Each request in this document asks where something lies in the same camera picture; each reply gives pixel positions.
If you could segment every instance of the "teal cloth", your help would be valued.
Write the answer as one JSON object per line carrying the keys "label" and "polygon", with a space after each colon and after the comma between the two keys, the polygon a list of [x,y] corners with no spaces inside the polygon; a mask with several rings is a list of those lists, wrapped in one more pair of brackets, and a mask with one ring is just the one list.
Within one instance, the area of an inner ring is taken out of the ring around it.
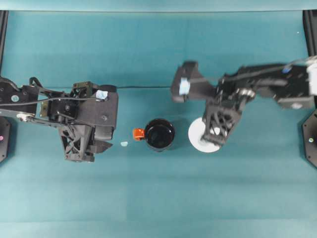
{"label": "teal cloth", "polygon": [[208,12],[315,9],[315,0],[1,0],[0,9],[29,11]]}
{"label": "teal cloth", "polygon": [[[37,76],[68,91],[61,87],[86,80],[169,85],[185,59],[217,76],[306,56],[301,12],[11,12],[2,70],[18,85]],[[169,89],[118,92],[113,146],[95,163],[65,161],[56,129],[12,121],[11,156],[0,164],[0,237],[316,236],[317,170],[300,130],[311,110],[258,97],[228,143],[204,154],[187,138],[204,102],[173,103]],[[154,118],[176,129],[162,153],[132,139]]]}

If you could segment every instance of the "cable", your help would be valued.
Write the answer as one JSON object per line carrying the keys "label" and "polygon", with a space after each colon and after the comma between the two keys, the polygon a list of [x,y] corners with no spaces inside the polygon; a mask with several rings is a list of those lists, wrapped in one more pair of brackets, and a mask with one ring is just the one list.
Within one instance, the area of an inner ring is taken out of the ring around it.
{"label": "cable", "polygon": [[170,86],[122,86],[122,87],[117,87],[117,89],[127,89],[127,88],[170,88]]}
{"label": "cable", "polygon": [[58,97],[58,98],[46,98],[42,100],[37,100],[33,102],[27,102],[27,103],[2,103],[0,104],[0,107],[7,107],[7,106],[25,106],[25,105],[32,105],[32,104],[38,104],[48,101],[54,101],[54,100],[73,100],[73,101],[86,101],[86,100],[96,100],[96,101],[103,101],[98,98],[65,98],[65,97]]}

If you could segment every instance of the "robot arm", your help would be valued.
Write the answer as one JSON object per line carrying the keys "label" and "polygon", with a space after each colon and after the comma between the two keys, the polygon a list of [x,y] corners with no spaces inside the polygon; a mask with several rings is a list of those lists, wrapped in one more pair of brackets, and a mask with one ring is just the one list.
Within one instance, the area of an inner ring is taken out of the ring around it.
{"label": "robot arm", "polygon": [[233,75],[225,74],[216,86],[212,86],[199,73],[198,64],[191,61],[178,68],[171,93],[175,102],[206,101],[204,115],[194,121],[189,137],[190,140],[191,134],[196,137],[191,142],[197,149],[213,152],[226,143],[245,105],[257,94],[275,99],[283,108],[313,107],[310,75],[307,66],[293,63],[258,65],[241,67]]}
{"label": "robot arm", "polygon": [[[38,96],[47,97],[38,100]],[[36,117],[41,103],[40,117]],[[111,147],[116,128],[118,94],[112,85],[75,83],[70,93],[43,88],[37,78],[21,88],[0,78],[0,115],[58,129],[65,159],[93,162]]]}

